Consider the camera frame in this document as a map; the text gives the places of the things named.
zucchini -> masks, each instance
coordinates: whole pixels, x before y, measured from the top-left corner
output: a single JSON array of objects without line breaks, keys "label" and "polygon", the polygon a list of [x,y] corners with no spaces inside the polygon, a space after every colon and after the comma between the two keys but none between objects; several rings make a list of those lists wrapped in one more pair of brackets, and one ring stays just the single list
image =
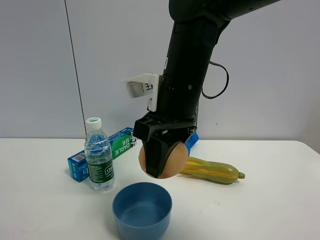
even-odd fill
[{"label": "zucchini", "polygon": [[208,179],[220,184],[232,184],[237,179],[244,179],[246,175],[239,172],[234,166],[221,162],[205,161],[189,157],[183,174],[189,174],[201,179]]}]

white wall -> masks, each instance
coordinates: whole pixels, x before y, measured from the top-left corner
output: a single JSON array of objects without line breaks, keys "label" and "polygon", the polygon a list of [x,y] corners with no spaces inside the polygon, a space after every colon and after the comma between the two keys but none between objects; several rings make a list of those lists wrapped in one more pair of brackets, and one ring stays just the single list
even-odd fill
[{"label": "white wall", "polygon": [[83,138],[64,0],[0,1],[0,138]]},{"label": "white wall", "polygon": [[[133,126],[146,99],[125,97],[121,81],[162,73],[173,26],[168,0],[66,2],[85,117],[101,117],[109,134]],[[318,0],[283,0],[231,22],[212,54],[230,85],[215,100],[201,97],[202,139],[312,139],[304,133],[320,110],[319,9]],[[206,94],[225,79],[210,66]]]},{"label": "white wall", "polygon": [[[133,127],[147,98],[121,81],[163,71],[173,21],[168,0],[66,0],[85,118],[112,134]],[[320,152],[320,1],[282,0],[239,17],[212,60],[227,91],[200,98],[202,139],[295,139]],[[210,66],[205,92],[223,88]],[[85,135],[63,0],[0,2],[0,137]]]}]

green label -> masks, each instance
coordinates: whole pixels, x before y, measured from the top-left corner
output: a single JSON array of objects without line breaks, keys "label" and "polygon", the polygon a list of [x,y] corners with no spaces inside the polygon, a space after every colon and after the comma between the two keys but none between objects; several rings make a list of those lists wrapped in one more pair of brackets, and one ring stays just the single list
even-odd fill
[{"label": "green label", "polygon": [[131,135],[124,135],[114,140],[112,143],[112,157],[113,159],[119,157],[131,148]]},{"label": "green label", "polygon": [[93,122],[96,122],[96,121],[98,121],[98,120],[99,120],[98,118],[94,118],[94,119],[89,120],[89,122],[90,122],[90,123],[93,123]]},{"label": "green label", "polygon": [[108,182],[115,175],[112,160],[101,164],[88,163],[88,169],[91,182],[96,184]]}]

water bottle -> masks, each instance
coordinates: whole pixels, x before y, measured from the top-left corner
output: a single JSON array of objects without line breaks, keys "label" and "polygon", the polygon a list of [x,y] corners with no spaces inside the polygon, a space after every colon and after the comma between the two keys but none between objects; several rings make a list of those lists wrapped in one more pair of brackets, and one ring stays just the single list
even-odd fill
[{"label": "water bottle", "polygon": [[85,121],[87,135],[84,143],[85,158],[88,163],[90,187],[100,192],[115,188],[115,173],[112,151],[107,135],[102,130],[98,117]]}]

table surface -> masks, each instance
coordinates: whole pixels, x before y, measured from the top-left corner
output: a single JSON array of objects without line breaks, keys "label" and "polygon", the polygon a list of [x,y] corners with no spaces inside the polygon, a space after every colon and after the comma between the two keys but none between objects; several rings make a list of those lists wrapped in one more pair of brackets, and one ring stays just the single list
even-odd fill
[{"label": "table surface", "polygon": [[162,240],[318,240],[320,155],[298,141],[200,140],[191,156],[245,173],[231,185],[139,166],[141,142],[114,160],[117,187],[99,193],[70,177],[83,139],[0,138],[1,240],[118,240],[112,201],[123,187],[154,182],[172,196]]}]

